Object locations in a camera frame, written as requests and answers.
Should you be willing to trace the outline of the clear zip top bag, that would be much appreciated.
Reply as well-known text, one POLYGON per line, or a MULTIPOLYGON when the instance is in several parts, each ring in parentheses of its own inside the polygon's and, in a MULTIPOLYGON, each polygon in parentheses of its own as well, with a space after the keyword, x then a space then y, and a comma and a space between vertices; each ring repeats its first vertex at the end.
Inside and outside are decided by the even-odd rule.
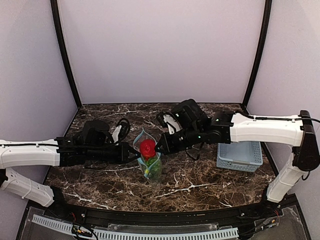
POLYGON ((142 128, 133 141, 133 148, 140 153, 137 159, 144 178, 154 188, 161 187, 162 161, 161 153, 156 152, 156 139, 142 128))

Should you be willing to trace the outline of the green grapes bunch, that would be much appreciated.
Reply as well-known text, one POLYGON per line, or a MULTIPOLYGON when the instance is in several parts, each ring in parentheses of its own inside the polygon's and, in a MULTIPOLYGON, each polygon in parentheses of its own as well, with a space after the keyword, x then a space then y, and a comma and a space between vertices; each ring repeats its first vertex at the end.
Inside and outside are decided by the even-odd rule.
POLYGON ((162 163, 160 158, 149 158, 146 162, 146 166, 147 168, 144 171, 146 176, 158 175, 162 172, 162 163))

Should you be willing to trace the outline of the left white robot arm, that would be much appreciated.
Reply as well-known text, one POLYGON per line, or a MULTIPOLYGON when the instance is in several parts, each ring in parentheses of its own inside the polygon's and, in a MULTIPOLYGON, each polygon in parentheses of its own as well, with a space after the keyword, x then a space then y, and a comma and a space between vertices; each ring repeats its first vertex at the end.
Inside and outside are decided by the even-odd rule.
POLYGON ((102 120, 86 121, 82 130, 69 137, 33 142, 0 142, 0 188, 50 207, 65 202, 62 191, 54 186, 37 183, 17 173, 21 166, 71 167, 87 161, 109 164, 127 164, 141 155, 125 138, 130 132, 130 122, 122 118, 113 132, 102 120))

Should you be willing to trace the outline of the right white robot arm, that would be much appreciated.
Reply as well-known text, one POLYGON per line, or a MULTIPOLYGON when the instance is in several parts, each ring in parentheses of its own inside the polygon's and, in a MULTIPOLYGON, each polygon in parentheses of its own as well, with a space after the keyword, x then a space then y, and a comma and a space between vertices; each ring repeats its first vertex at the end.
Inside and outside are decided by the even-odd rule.
POLYGON ((171 112, 159 113, 157 120, 168 129, 155 145, 155 151, 164 155, 204 143, 265 142, 291 146, 287 163, 264 194, 270 203, 281 202, 304 174, 320 165, 314 119, 307 110, 291 116, 218 111, 208 117, 194 99, 187 99, 177 104, 171 112))

